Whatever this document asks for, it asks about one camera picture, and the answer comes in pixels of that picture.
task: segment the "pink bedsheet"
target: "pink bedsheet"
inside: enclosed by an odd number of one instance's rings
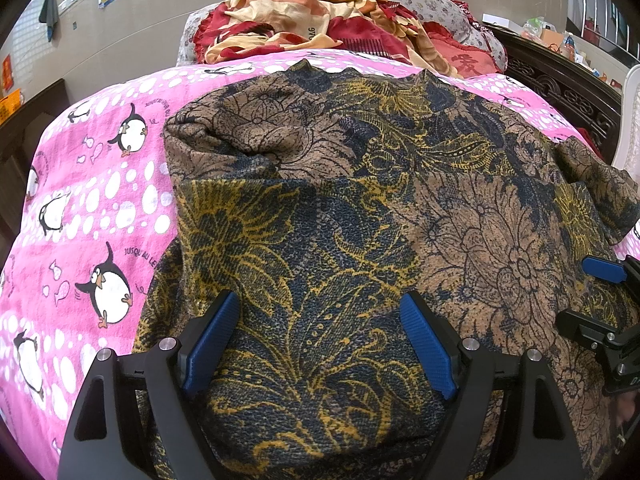
[[[92,359],[105,346],[130,352],[154,266],[176,234],[164,120],[212,89],[305,57],[328,72],[350,67],[402,77],[419,70],[343,50],[171,68],[94,94],[44,132],[22,229],[0,275],[0,415],[47,480],[56,477],[66,423]],[[448,81],[516,110],[554,140],[580,138],[510,78]],[[623,247],[640,252],[637,241]]]

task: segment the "box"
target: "box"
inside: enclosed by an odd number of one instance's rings
[[[500,25],[501,27],[508,28],[512,30],[516,34],[520,34],[522,32],[522,27],[507,18],[501,18],[500,16],[494,16],[492,14],[483,14],[482,21],[485,23],[491,23],[492,25]]]
[[[548,28],[542,29],[542,36],[540,36],[540,39],[546,43],[546,46],[556,44],[560,47],[564,43],[564,35],[559,32],[549,30]]]
[[[20,108],[19,88],[4,99],[0,99],[0,124],[4,123],[18,108]]]

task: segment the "pillow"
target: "pillow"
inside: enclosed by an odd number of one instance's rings
[[[462,77],[502,73],[491,54],[476,46],[459,43],[439,23],[427,22],[424,24],[424,30],[434,48],[458,70],[458,74]]]

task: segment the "blue gripper pad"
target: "blue gripper pad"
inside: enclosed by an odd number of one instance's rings
[[[420,309],[408,294],[400,299],[400,322],[431,387],[449,400],[457,391],[452,378],[451,361]]]
[[[231,292],[204,329],[187,358],[182,390],[190,399],[209,386],[213,372],[216,371],[222,352],[225,351],[239,317],[240,302],[238,296]]]
[[[620,283],[626,280],[625,267],[594,256],[585,256],[582,259],[582,270],[590,276],[608,282]]]

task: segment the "wall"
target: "wall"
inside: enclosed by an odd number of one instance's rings
[[[61,17],[54,39],[37,23],[43,0],[33,0],[0,48],[12,54],[16,87],[27,98],[63,77],[72,101],[118,82],[172,66],[190,12],[220,0],[116,0],[99,9],[79,0]],[[545,15],[564,25],[568,0],[466,0],[472,12],[523,23]]]

